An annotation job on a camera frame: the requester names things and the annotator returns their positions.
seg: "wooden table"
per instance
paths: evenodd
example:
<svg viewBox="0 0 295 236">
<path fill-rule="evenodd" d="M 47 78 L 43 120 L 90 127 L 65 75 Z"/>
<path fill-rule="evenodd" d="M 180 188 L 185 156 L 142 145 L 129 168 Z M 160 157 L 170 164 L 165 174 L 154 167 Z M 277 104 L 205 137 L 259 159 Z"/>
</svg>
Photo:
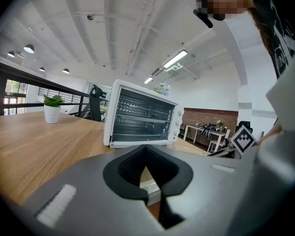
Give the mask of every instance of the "wooden table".
<svg viewBox="0 0 295 236">
<path fill-rule="evenodd" d="M 47 124 L 43 112 L 1 116 L 0 193 L 21 204 L 79 160 L 114 151 L 104 146 L 103 132 L 104 123 L 65 114 L 57 124 Z M 181 139 L 171 148 L 206 153 Z"/>
<path fill-rule="evenodd" d="M 197 127 L 194 127 L 194 126 L 186 125 L 185 134 L 184 134 L 184 136 L 183 136 L 183 140 L 184 140 L 184 141 L 185 141 L 186 138 L 187 138 L 187 133 L 188 133 L 188 129 L 189 129 L 189 128 L 194 128 L 194 129 L 196 129 L 196 134 L 195 134 L 195 137 L 194 137 L 194 139 L 193 139 L 193 143 L 195 143 L 195 142 L 196 142 L 196 139 L 197 139 L 197 135 L 198 135 L 198 130 L 203 131 L 203 128 L 197 128 Z M 213 131 L 213 132 L 212 132 L 212 135 L 216 135 L 216 136 L 218 136 L 217 144 L 220 144 L 220 143 L 221 143 L 221 139 L 222 139 L 222 137 L 225 136 L 226 133 L 225 133 L 225 132 L 216 132 L 216 131 Z M 214 152 L 217 152 L 217 149 L 218 149 L 218 146 L 215 146 Z"/>
</svg>

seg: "toaster oven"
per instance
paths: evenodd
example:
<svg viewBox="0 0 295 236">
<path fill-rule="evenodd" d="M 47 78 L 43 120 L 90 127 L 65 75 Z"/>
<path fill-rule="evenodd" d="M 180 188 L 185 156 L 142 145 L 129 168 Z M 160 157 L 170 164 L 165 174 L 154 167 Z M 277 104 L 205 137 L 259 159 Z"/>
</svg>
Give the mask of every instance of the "toaster oven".
<svg viewBox="0 0 295 236">
<path fill-rule="evenodd" d="M 116 80 L 104 129 L 104 145 L 112 148 L 175 142 L 184 109 L 159 93 Z"/>
</svg>

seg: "fluorescent light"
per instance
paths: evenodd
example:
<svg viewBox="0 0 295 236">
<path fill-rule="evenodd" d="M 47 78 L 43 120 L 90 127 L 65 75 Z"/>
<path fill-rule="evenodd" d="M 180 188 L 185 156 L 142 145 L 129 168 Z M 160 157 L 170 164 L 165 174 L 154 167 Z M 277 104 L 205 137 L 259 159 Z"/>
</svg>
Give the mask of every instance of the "fluorescent light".
<svg viewBox="0 0 295 236">
<path fill-rule="evenodd" d="M 26 45 L 24 47 L 24 50 L 27 51 L 28 53 L 34 53 L 34 47 L 33 47 L 33 45 Z"/>
<path fill-rule="evenodd" d="M 64 70 L 62 70 L 64 73 L 70 73 L 69 69 L 65 68 Z"/>
<path fill-rule="evenodd" d="M 12 52 L 9 52 L 9 53 L 8 53 L 8 56 L 10 56 L 10 57 L 14 58 L 14 57 L 15 57 L 14 51 L 12 51 Z"/>
<path fill-rule="evenodd" d="M 185 50 L 182 50 L 180 53 L 178 53 L 175 57 L 173 57 L 170 61 L 168 61 L 164 67 L 168 68 L 170 67 L 172 64 L 176 63 L 178 60 L 180 60 L 181 58 L 185 57 L 188 53 Z"/>
<path fill-rule="evenodd" d="M 149 83 L 150 81 L 152 81 L 153 80 L 153 78 L 152 77 L 149 77 L 145 82 L 144 82 L 144 84 L 147 84 L 147 83 Z"/>
</svg>

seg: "white ceiling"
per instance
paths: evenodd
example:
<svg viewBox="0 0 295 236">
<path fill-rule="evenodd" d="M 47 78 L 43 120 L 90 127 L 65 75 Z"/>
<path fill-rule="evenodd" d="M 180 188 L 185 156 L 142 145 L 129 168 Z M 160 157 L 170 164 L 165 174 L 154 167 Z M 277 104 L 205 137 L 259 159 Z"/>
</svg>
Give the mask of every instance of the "white ceiling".
<svg viewBox="0 0 295 236">
<path fill-rule="evenodd" d="M 16 6 L 0 33 L 0 57 L 35 72 L 61 74 L 68 66 L 70 76 L 93 81 L 101 74 L 144 81 L 186 50 L 180 73 L 154 79 L 163 82 L 232 62 L 215 32 L 179 0 L 22 0 Z M 27 44 L 34 54 L 23 50 Z M 10 58 L 9 51 L 25 58 Z"/>
</svg>

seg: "brick wall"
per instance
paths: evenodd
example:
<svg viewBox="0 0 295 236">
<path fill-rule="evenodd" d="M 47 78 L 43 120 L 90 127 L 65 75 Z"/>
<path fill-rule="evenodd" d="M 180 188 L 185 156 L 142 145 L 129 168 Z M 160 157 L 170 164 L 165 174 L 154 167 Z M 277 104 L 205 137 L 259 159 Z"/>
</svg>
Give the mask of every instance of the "brick wall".
<svg viewBox="0 0 295 236">
<path fill-rule="evenodd" d="M 210 110 L 210 109 L 193 109 L 185 108 L 185 113 L 182 118 L 183 124 L 190 126 L 196 126 L 196 123 L 203 124 L 216 124 L 218 120 L 224 123 L 224 126 L 231 130 L 230 137 L 235 133 L 237 126 L 238 112 L 235 111 L 221 111 L 221 110 Z M 195 129 L 189 129 L 187 138 L 193 140 L 195 137 Z M 218 137 L 212 135 L 213 140 L 217 140 Z M 205 136 L 197 136 L 196 142 L 208 147 L 210 141 Z"/>
</svg>

